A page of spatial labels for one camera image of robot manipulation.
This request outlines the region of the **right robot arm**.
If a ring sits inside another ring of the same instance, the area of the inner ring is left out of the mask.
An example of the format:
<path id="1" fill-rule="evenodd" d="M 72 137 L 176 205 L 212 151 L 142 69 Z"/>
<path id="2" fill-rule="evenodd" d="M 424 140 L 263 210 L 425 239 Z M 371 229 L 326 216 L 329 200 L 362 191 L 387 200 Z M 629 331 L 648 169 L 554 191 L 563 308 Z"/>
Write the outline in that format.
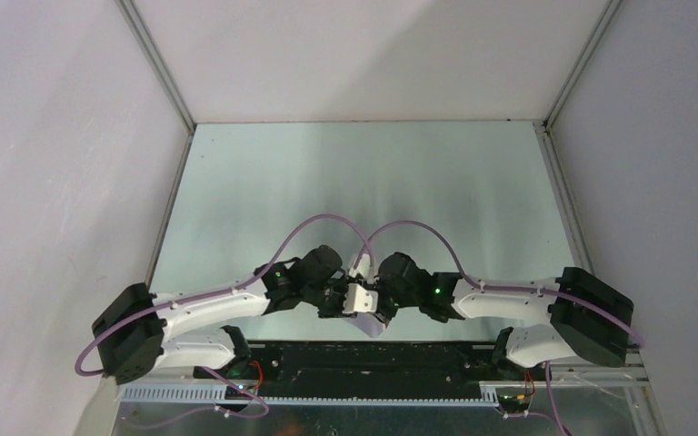
<path id="1" fill-rule="evenodd" d="M 625 363 L 635 333 L 633 301 L 579 267 L 530 282 L 493 282 L 462 272 L 428 272 L 403 253 L 381 262 L 375 275 L 377 316 L 389 323 L 397 311 L 417 308 L 437 322 L 500 318 L 497 360 L 532 368 L 579 357 L 603 367 Z"/>

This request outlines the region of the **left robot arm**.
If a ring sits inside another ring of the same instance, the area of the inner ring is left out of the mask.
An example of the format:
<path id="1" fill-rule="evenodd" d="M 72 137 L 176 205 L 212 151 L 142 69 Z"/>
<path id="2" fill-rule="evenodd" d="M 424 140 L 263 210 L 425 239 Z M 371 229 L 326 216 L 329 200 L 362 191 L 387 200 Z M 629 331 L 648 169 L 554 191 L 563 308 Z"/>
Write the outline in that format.
<path id="1" fill-rule="evenodd" d="M 366 279 L 374 257 L 360 251 L 348 265 L 327 245 L 303 257 L 272 259 L 253 275 L 222 289 L 153 293 L 144 282 L 124 288 L 92 323 L 93 341 L 80 355 L 96 351 L 96 374 L 119 385 L 155 370 L 198 368 L 232 372 L 246 368 L 246 338 L 228 321 L 290 311 L 302 302 L 327 318 L 354 319 L 366 309 Z"/>

